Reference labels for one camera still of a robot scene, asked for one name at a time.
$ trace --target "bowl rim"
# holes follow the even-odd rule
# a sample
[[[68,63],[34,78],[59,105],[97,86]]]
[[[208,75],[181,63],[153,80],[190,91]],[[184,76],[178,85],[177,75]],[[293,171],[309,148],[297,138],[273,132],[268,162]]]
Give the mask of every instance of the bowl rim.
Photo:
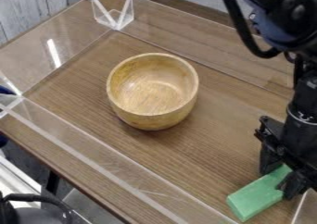
[[[113,96],[113,92],[111,92],[111,79],[113,79],[113,76],[117,72],[117,70],[131,60],[134,60],[135,58],[138,57],[145,57],[145,56],[166,56],[166,57],[171,57],[174,58],[175,60],[181,61],[184,66],[186,66],[186,68],[190,70],[192,74],[193,74],[193,90],[192,90],[192,96],[189,97],[189,99],[179,105],[177,106],[175,108],[173,108],[171,110],[167,110],[166,112],[161,112],[161,113],[135,113],[135,112],[131,112],[129,110],[126,110],[121,104],[118,103],[118,100],[114,98]],[[200,86],[200,78],[198,78],[198,74],[197,74],[197,71],[196,69],[193,68],[192,64],[184,59],[181,58],[179,56],[174,56],[171,54],[166,54],[166,53],[145,53],[145,54],[139,54],[137,56],[133,56],[130,58],[127,58],[126,60],[123,60],[115,67],[114,69],[111,70],[111,73],[109,74],[109,78],[107,78],[107,94],[109,94],[109,99],[111,101],[113,104],[115,104],[125,112],[133,114],[133,115],[137,115],[137,116],[143,116],[143,117],[154,117],[154,116],[161,116],[161,115],[167,115],[173,112],[175,112],[177,110],[179,110],[193,99],[194,97],[197,96],[197,92],[198,92],[198,86]]]

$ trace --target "acrylic corner bracket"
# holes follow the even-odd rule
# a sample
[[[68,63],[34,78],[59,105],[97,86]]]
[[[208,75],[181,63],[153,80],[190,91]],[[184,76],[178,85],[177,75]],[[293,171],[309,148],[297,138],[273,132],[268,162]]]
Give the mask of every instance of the acrylic corner bracket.
[[[94,18],[98,23],[119,31],[134,20],[133,0],[126,0],[123,10],[111,9],[107,11],[99,0],[93,1]]]

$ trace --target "green sponge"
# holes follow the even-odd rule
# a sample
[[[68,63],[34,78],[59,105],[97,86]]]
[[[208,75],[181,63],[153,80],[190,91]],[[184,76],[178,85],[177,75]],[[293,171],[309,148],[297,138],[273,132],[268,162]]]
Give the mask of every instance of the green sponge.
[[[282,192],[276,186],[291,172],[286,165],[281,166],[228,196],[226,203],[242,222],[282,200]]]

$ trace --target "black cable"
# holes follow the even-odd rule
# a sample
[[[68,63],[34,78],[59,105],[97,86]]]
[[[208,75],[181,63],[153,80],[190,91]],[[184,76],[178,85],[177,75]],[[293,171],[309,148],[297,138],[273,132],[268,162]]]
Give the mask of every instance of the black cable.
[[[72,214],[71,214],[72,211],[70,210],[67,205],[64,203],[62,203],[62,201],[56,198],[39,196],[39,195],[35,195],[35,194],[14,193],[14,194],[10,194],[8,196],[4,197],[4,202],[8,202],[8,201],[42,202],[42,203],[55,205],[63,211],[63,214],[64,214],[64,219],[63,219],[64,221],[63,222],[64,222],[64,224],[72,224],[74,223]]]
[[[242,38],[242,42],[244,42],[245,46],[250,50],[250,52],[256,56],[262,57],[262,58],[276,57],[281,53],[276,48],[272,48],[268,51],[262,51],[258,48],[258,45],[254,41],[250,29],[248,27],[246,21],[242,16],[242,10],[241,10],[241,7],[237,3],[237,0],[224,0],[224,2],[225,2],[225,6],[228,9],[229,15],[232,17],[237,32]]]

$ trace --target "wooden table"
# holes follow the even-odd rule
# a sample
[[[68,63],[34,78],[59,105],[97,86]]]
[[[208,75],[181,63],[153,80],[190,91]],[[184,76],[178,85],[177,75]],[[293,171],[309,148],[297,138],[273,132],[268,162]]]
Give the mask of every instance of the wooden table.
[[[157,1],[230,24],[225,14],[196,4],[181,0]],[[114,6],[121,6],[123,2],[125,0],[111,0]],[[225,199],[258,178],[260,143],[253,136],[258,117],[269,115],[281,120],[285,118],[286,98],[292,96],[292,89],[285,82],[280,82],[278,77],[268,81],[262,86],[265,89],[237,79],[242,73],[254,73],[244,65],[253,64],[258,68],[258,81],[254,81],[254,84],[265,80],[264,72],[268,70],[268,75],[274,72],[276,75],[286,74],[288,66],[281,58],[268,62],[257,61],[237,36],[220,31],[213,34],[228,41],[229,47],[222,48],[228,56],[222,67],[230,68],[230,59],[238,58],[242,68],[230,68],[230,74],[234,76],[232,77],[190,61],[201,80],[197,106],[189,118],[166,131],[146,132],[133,129],[117,118],[109,106],[106,82],[113,67],[137,54],[165,52],[118,31],[105,35],[66,67],[26,93],[26,97],[234,218]],[[125,221],[171,223],[169,218],[143,205],[123,188],[14,117],[7,116],[0,120],[0,128],[68,182]],[[81,149],[95,161],[103,159],[103,147],[91,149],[82,146]],[[292,223],[297,201],[281,202],[246,223]]]

